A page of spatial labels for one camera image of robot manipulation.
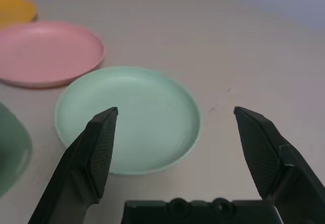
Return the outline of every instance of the plate rim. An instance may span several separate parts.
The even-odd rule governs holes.
[[[199,119],[199,130],[198,130],[198,133],[196,135],[196,138],[194,140],[194,142],[192,143],[191,147],[189,149],[187,149],[186,151],[184,151],[182,153],[182,155],[178,158],[178,159],[175,159],[174,161],[162,166],[162,167],[158,167],[158,168],[155,168],[155,169],[152,169],[152,170],[147,170],[147,171],[129,171],[129,172],[111,172],[110,171],[110,174],[111,175],[124,175],[124,176],[136,176],[136,175],[146,175],[146,174],[150,174],[150,173],[156,173],[156,172],[160,172],[160,171],[163,171],[167,168],[170,168],[174,165],[176,165],[181,159],[187,157],[194,149],[195,147],[195,144],[197,143],[197,141],[199,140],[199,138],[201,137],[201,133],[202,133],[202,113],[198,107],[198,104],[196,103],[196,101],[194,100],[194,96],[189,92],[189,90],[183,85],[181,84],[180,82],[178,82],[176,79],[173,79],[173,78],[170,78],[170,77],[166,77],[164,76],[163,73],[161,72],[157,72],[155,70],[151,70],[151,69],[147,69],[147,68],[141,68],[141,67],[129,67],[129,66],[116,66],[116,67],[108,67],[108,68],[103,68],[103,69],[100,69],[100,70],[96,70],[96,71],[93,71],[93,72],[90,72],[84,76],[82,76],[81,78],[73,81],[66,89],[65,91],[59,96],[59,99],[57,100],[56,102],[56,105],[55,105],[55,109],[54,109],[54,126],[56,128],[56,132],[57,132],[57,135],[61,141],[61,143],[64,145],[65,148],[67,148],[67,143],[65,142],[62,134],[61,134],[61,131],[59,129],[59,126],[58,126],[58,112],[59,112],[59,106],[61,105],[63,99],[64,99],[64,96],[66,93],[68,93],[73,86],[75,86],[76,83],[80,82],[81,79],[83,79],[84,77],[87,77],[87,76],[93,76],[92,74],[93,73],[96,73],[96,72],[102,72],[103,70],[119,70],[119,69],[125,69],[125,70],[137,70],[137,71],[145,71],[145,72],[149,72],[151,74],[154,74],[156,76],[159,76],[160,78],[163,78],[163,79],[167,79],[169,81],[171,81],[172,83],[174,83],[176,86],[178,86],[179,88],[181,88],[188,96],[189,98],[192,100],[194,106],[195,106],[195,110],[196,110],[196,113],[198,115],[198,119]]]
[[[73,24],[73,23],[68,23],[68,22],[63,22],[63,21],[39,21],[39,22],[32,22],[32,23],[18,23],[18,24],[11,25],[8,28],[0,30],[0,38],[1,38],[2,35],[6,34],[6,33],[13,32],[16,29],[30,27],[30,26],[36,26],[37,27],[39,25],[56,25],[56,26],[59,26],[59,27],[60,26],[67,26],[67,27],[72,27],[74,29],[78,29],[78,30],[81,30],[83,32],[89,33],[94,38],[96,38],[96,40],[98,41],[98,43],[102,47],[102,53],[101,53],[100,58],[98,60],[96,60],[93,63],[92,66],[89,66],[90,68],[87,71],[79,73],[79,74],[77,74],[77,75],[75,75],[73,77],[68,77],[68,78],[64,78],[64,79],[45,80],[45,81],[38,81],[38,82],[26,82],[26,81],[23,81],[23,80],[13,80],[13,79],[5,78],[5,77],[1,76],[0,81],[6,82],[6,83],[12,84],[12,85],[21,86],[21,87],[40,88],[40,87],[60,86],[60,85],[67,84],[67,83],[69,83],[71,81],[74,81],[77,78],[80,78],[83,75],[93,71],[105,59],[106,47],[105,47],[105,44],[104,44],[103,40],[97,34],[95,34],[93,31],[88,29],[87,27],[77,25],[77,24]]]

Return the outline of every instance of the plate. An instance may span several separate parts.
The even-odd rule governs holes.
[[[36,18],[36,7],[29,0],[0,0],[0,29]]]
[[[0,103],[0,196],[7,192],[29,165],[32,142],[23,125]]]
[[[73,82],[55,110],[69,147],[94,115],[118,108],[110,173],[141,175],[176,163],[194,147],[200,114],[190,94],[162,74],[129,67],[91,72]]]
[[[23,87],[72,82],[105,56],[89,30],[62,22],[18,24],[0,32],[0,79]]]

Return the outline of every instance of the yellow plate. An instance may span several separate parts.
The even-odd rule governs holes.
[[[36,17],[36,7],[29,0],[0,0],[0,30],[8,25],[26,23]]]

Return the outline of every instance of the mint green plate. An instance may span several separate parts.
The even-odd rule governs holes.
[[[0,103],[0,196],[26,170],[32,152],[31,139],[7,107]]]
[[[71,145],[94,115],[115,106],[111,174],[163,170],[189,153],[199,136],[198,108],[180,84],[151,70],[115,67],[77,79],[60,97],[55,126],[63,144]]]

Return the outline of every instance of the table surface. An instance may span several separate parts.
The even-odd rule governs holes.
[[[325,183],[325,35],[236,0],[33,0],[39,20],[89,27],[103,38],[102,67],[159,70],[184,83],[203,115],[194,151],[146,176],[109,176],[86,223],[120,223],[129,199],[259,199],[234,106],[272,120]],[[53,111],[64,87],[0,84],[0,101],[33,141],[26,172],[0,199],[2,223],[27,223],[64,152]]]

